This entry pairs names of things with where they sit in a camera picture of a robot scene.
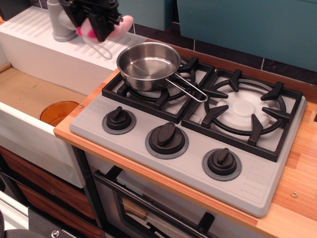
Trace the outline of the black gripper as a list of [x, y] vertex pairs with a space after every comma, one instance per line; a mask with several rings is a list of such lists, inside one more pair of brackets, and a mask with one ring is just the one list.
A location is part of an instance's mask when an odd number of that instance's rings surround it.
[[75, 27], [81, 26], [88, 17], [99, 42], [123, 21], [117, 0], [60, 0], [59, 3]]

